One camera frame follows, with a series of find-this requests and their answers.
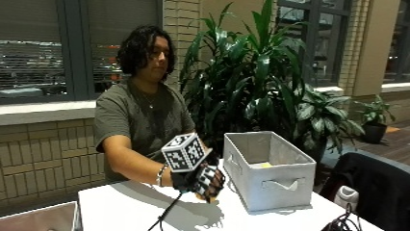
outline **black chair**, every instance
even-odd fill
[[[357,190],[360,217],[388,231],[410,230],[410,173],[397,166],[385,158],[346,153],[320,193],[333,201],[342,185]]]

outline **potted plant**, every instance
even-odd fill
[[[384,101],[378,94],[373,102],[365,103],[356,101],[356,103],[364,107],[364,110],[358,111],[364,129],[362,138],[366,142],[380,143],[388,130],[386,114],[389,114],[390,120],[396,121],[396,117],[390,112],[390,104]]]
[[[349,114],[341,107],[349,100],[349,96],[320,92],[306,85],[298,105],[294,145],[317,163],[322,160],[329,141],[329,149],[336,148],[341,154],[344,139],[354,141],[353,137],[364,133],[360,124],[349,119]]]
[[[217,151],[226,132],[270,130],[290,141],[305,86],[297,53],[304,43],[286,36],[289,28],[272,25],[272,0],[253,12],[256,33],[244,23],[248,34],[221,27],[230,4],[218,21],[212,15],[200,19],[206,30],[188,48],[180,74],[197,132]],[[209,60],[200,59],[204,51]]]

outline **long dark hair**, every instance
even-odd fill
[[[163,81],[167,80],[168,74],[175,70],[176,52],[175,45],[168,33],[157,26],[139,26],[129,34],[127,40],[120,44],[117,54],[117,62],[124,74],[136,75],[137,70],[148,65],[148,57],[155,50],[156,37],[164,37],[168,40],[169,55],[167,73],[163,76]]]

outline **black glove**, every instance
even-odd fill
[[[173,187],[180,192],[197,193],[209,203],[222,190],[225,176],[217,166],[210,166],[206,160],[189,172],[171,172]]]

